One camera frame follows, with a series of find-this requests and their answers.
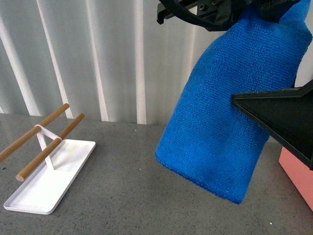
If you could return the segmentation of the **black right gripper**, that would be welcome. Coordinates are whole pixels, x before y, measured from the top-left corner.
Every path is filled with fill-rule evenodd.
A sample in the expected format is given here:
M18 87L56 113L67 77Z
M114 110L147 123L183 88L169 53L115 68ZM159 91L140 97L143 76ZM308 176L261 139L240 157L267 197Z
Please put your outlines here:
M278 23L297 0L161 0L157 5L159 24L177 17L207 31L227 31L248 7L256 8L258 15L267 21Z

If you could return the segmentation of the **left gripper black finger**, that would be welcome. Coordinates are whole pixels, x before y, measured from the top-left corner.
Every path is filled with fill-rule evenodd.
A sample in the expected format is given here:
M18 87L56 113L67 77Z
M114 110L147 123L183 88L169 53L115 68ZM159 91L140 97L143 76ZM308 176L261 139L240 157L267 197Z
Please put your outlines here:
M313 83L280 91L234 94L232 105L313 168Z

